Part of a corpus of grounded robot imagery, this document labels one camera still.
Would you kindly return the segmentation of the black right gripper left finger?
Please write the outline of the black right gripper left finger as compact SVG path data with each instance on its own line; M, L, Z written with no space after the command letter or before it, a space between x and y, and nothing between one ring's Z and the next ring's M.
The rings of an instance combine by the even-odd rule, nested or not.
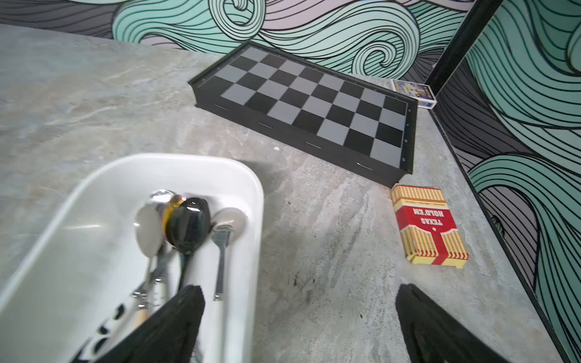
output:
M183 287L99 362L189 362L204 314L200 286Z

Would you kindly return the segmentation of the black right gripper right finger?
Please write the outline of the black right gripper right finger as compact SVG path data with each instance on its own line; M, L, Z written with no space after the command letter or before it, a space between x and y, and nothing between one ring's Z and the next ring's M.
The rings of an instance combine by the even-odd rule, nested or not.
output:
M412 362L506 362L414 284L402 284L396 311Z

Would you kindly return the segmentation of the cow pattern handled spoon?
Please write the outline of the cow pattern handled spoon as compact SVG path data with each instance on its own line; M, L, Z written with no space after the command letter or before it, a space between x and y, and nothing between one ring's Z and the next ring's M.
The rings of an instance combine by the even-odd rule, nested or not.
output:
M147 303L148 293L144 290L134 291L122 301L113 312L98 326L77 351L71 362L95 362L106 352L107 345L111 345L115 334L119 333L122 326L128 321L130 310L140 303Z

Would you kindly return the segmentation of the long silver spoon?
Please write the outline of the long silver spoon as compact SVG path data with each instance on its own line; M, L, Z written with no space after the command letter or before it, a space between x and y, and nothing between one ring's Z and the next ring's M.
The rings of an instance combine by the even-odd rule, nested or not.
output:
M136 215L133 223L136 230L136 240L140 251L148 258L147 269L143 283L133 293L135 298L140 299L140 304L145 305L148 299L148 283L150 279L151 264L153 258L163 242L163 233L160 216L152 206L143 206Z

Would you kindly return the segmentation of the black spoon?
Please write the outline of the black spoon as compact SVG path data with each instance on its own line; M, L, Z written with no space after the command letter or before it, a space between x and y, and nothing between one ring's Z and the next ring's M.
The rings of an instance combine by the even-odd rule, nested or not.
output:
M187 198L172 214L166 227L167 237L181 253L178 290L186 286L186 272L195 251L210 232L211 213L204 198Z

